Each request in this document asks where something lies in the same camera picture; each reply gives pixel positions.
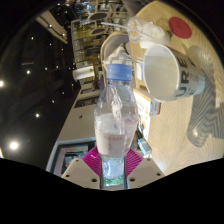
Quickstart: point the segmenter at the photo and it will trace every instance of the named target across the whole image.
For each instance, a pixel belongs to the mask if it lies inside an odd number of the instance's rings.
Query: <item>bottle neck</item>
[[[129,85],[129,81],[121,81],[121,80],[112,80],[112,79],[109,79],[108,80],[108,84],[113,84],[113,85]]]

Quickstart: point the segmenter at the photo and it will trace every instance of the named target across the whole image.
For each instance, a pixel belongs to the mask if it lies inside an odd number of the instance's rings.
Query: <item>blue bottle cap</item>
[[[132,68],[129,65],[111,64],[107,67],[107,79],[119,81],[132,80]]]

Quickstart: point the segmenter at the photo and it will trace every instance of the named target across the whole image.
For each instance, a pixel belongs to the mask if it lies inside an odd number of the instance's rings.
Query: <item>ceiling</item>
[[[7,43],[8,48],[1,55],[4,63],[0,67],[0,81],[3,82],[0,87],[0,148],[6,159],[42,169],[46,168],[51,150],[80,89],[80,84],[72,77],[75,67],[68,28],[70,21],[78,16],[73,4],[58,6],[57,3],[54,1],[51,6],[45,1],[42,8],[49,9],[57,22],[64,26],[68,44],[32,20],[18,30],[15,27],[15,32],[8,31],[11,42]],[[29,13],[25,4],[24,8],[20,5],[20,9],[23,14]],[[33,9],[36,15],[43,12],[34,5]],[[12,25],[12,20],[7,21],[8,24]],[[10,149],[13,141],[19,144],[18,150]]]

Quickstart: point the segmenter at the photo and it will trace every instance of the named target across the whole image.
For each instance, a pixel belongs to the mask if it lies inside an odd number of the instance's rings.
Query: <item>red dot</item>
[[[171,31],[182,39],[188,39],[192,35],[190,26],[182,19],[178,17],[171,17],[169,20],[169,26]]]

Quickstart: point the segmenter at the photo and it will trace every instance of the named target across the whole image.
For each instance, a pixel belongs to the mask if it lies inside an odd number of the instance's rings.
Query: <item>white cup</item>
[[[186,55],[161,44],[146,50],[143,77],[148,92],[159,102],[197,95],[205,88],[203,70]]]

